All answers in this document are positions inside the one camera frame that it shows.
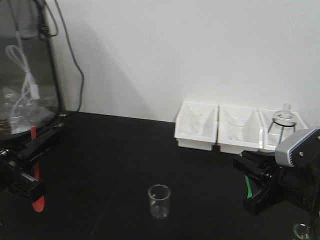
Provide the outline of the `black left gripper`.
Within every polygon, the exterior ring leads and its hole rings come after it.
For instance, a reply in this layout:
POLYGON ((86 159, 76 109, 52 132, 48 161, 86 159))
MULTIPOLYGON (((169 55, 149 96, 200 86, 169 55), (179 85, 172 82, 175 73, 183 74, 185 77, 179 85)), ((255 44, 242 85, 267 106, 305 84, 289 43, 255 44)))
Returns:
POLYGON ((36 139, 29 138, 17 151, 17 162, 10 157, 10 151, 0 149, 0 191, 10 189, 31 202, 36 202, 46 193, 46 186, 40 179, 26 173, 20 165, 31 165, 59 140, 59 131, 49 129, 36 139))

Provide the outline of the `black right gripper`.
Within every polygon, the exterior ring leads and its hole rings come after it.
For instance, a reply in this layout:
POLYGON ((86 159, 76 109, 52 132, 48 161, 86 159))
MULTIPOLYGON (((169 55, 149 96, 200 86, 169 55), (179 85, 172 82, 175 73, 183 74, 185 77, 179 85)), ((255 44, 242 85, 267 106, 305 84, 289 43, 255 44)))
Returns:
POLYGON ((252 197, 243 200, 243 208, 250 214, 281 202, 289 202, 309 213, 319 209, 316 184, 303 168, 276 164, 275 152, 244 150, 233 158, 233 166, 254 181, 266 181, 252 197))

